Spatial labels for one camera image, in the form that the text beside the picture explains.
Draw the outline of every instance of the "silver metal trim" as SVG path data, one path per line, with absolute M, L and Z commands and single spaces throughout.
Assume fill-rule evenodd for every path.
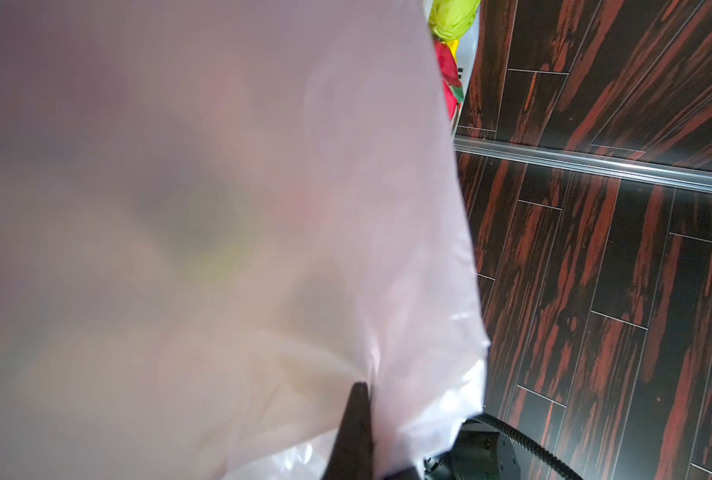
M 584 174 L 624 178 L 712 194 L 712 172 L 692 170 L 691 168 L 649 164 L 638 160 L 551 150 L 543 147 L 526 147 L 462 135 L 455 136 L 454 148 L 466 154 L 484 155 L 544 167 L 563 168 Z

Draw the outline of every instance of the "crumpled plastic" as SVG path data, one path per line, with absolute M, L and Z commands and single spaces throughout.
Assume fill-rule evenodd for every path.
M 450 447 L 438 81 L 413 2 L 0 2 L 0 478 L 314 478 L 355 381 L 376 476 Z
M 428 26 L 444 42 L 460 39 L 473 25 L 481 0 L 434 0 Z

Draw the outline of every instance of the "yellow object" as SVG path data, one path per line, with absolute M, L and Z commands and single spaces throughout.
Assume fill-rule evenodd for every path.
M 430 31 L 444 42 L 459 40 L 473 25 L 481 0 L 434 0 L 430 8 Z
M 449 47 L 449 51 L 452 52 L 452 56 L 454 57 L 454 61 L 457 62 L 457 47 L 459 46 L 459 40 L 456 38 L 452 40 L 451 42 L 444 42 L 447 44 L 447 47 Z

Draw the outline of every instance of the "white plastic bag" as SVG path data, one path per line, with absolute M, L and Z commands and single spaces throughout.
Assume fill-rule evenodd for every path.
M 442 93 L 414 1 L 0 2 L 0 478 L 315 478 L 355 381 L 376 475 L 450 447 Z

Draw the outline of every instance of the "plastic sheet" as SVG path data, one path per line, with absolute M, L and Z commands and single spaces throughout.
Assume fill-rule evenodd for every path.
M 359 380 L 376 475 L 449 447 L 438 76 L 419 2 L 0 2 L 0 478 L 314 478 Z

